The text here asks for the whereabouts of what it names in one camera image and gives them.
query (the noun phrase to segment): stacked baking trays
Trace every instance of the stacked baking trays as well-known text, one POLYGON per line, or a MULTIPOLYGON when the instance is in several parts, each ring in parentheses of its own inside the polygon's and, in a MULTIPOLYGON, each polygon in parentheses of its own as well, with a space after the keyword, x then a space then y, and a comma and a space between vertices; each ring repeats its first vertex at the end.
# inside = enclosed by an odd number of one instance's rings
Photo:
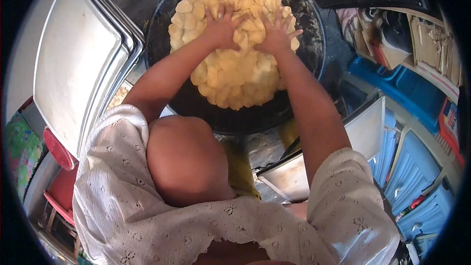
POLYGON ((55 0, 39 42, 34 101, 76 158, 144 50, 142 31, 110 0, 55 0))

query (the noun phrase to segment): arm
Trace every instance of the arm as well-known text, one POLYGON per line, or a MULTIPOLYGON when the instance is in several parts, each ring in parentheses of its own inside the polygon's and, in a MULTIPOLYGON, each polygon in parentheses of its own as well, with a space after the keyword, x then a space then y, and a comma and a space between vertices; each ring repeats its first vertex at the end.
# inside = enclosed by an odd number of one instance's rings
POLYGON ((331 98, 291 50, 291 40, 302 33, 298 30, 286 34, 292 15, 282 22, 282 10, 278 9, 274 26, 262 13, 261 18, 267 33, 256 49, 274 55, 280 75, 286 81, 311 185, 322 162, 334 151, 350 147, 350 140, 331 98))
POLYGON ((233 42, 232 35, 234 29, 246 17, 232 21, 233 10, 232 6, 228 6, 225 12, 225 6, 221 4, 219 14, 223 15, 223 18, 215 20, 206 8, 207 25, 204 32, 197 39, 154 64, 129 91, 123 103, 140 109, 148 123, 156 120, 206 56, 217 48, 239 48, 233 42))
POLYGON ((340 150, 350 147, 342 120, 328 94, 291 51, 291 39, 302 31, 286 35, 291 17, 281 24, 279 14, 275 26, 262 16, 267 35, 257 49, 275 56, 300 130, 310 195, 307 206, 290 208, 306 215, 337 264, 387 264, 399 234, 384 212, 370 166, 361 154, 340 150))

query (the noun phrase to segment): white blouse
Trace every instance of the white blouse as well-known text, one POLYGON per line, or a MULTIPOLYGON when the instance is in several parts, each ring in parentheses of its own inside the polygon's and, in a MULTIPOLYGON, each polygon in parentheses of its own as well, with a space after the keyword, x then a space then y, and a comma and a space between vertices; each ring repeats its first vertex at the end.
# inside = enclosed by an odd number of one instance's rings
POLYGON ((331 154, 312 181, 304 221, 251 197, 168 206, 145 158, 149 128, 134 106, 108 110, 80 156, 74 221, 96 264, 192 264, 213 240, 255 241, 272 260, 296 264, 387 264, 399 234, 365 158, 331 154))

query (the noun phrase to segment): red lid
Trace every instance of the red lid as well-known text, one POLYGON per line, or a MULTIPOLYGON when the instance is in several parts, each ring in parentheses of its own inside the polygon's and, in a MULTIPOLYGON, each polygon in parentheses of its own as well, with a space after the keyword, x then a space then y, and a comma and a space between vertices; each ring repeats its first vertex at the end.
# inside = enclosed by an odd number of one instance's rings
POLYGON ((48 126, 44 128, 44 141, 54 159, 65 170, 72 170, 79 161, 59 142, 48 126))

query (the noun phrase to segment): green patterned cloth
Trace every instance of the green patterned cloth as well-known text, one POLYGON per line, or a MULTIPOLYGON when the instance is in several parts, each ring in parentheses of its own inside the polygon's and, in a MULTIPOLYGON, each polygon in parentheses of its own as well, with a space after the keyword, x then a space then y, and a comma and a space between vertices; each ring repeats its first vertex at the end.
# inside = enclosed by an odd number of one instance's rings
POLYGON ((42 143, 20 113, 15 113, 3 134, 16 190, 23 202, 31 177, 38 167, 42 143))

